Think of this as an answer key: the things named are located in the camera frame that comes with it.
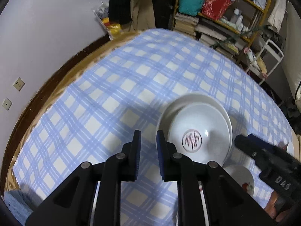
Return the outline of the person's right hand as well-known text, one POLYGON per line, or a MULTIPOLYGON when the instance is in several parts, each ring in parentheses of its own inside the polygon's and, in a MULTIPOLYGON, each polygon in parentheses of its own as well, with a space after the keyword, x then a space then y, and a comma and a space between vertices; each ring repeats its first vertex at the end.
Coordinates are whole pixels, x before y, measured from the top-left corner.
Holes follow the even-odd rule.
POLYGON ((270 199, 267 203, 267 205, 264 208, 264 211, 276 222, 281 222, 288 214, 290 210, 283 211, 281 213, 278 213, 275 207, 275 203, 278 199, 278 194, 273 191, 271 193, 270 199))

